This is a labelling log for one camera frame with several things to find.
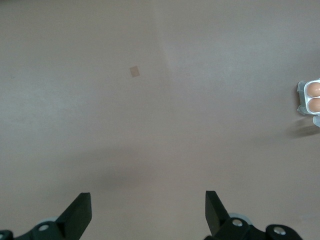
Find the brown egg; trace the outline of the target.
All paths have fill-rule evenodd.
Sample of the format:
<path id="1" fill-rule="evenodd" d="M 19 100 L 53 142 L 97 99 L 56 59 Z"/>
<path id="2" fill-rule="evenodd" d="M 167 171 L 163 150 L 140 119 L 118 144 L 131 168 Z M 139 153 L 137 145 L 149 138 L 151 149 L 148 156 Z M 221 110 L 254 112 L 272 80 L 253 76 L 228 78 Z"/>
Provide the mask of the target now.
<path id="1" fill-rule="evenodd" d="M 320 97 L 320 82 L 312 82 L 308 84 L 306 91 L 310 98 Z"/>
<path id="2" fill-rule="evenodd" d="M 312 113 L 320 112 L 320 97 L 312 98 L 308 102 L 308 108 L 309 108 L 309 111 Z"/>

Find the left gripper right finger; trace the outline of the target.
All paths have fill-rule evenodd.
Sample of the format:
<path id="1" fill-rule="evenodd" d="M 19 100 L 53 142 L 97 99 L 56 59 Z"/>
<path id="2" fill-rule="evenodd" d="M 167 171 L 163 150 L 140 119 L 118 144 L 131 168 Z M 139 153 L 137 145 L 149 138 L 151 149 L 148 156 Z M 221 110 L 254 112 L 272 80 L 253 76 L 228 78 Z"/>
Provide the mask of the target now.
<path id="1" fill-rule="evenodd" d="M 230 217 L 215 191 L 205 192 L 205 219 L 212 240 L 249 240 L 250 227 L 238 217 Z"/>

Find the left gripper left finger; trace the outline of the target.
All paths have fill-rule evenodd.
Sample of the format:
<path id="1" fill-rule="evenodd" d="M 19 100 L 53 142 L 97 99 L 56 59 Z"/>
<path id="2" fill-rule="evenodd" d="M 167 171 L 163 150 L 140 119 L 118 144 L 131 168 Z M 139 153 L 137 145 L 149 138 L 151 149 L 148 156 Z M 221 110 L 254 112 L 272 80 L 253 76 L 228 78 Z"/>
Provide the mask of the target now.
<path id="1" fill-rule="evenodd" d="M 91 220 L 91 194 L 80 193 L 55 221 L 40 223 L 14 240 L 80 240 Z"/>

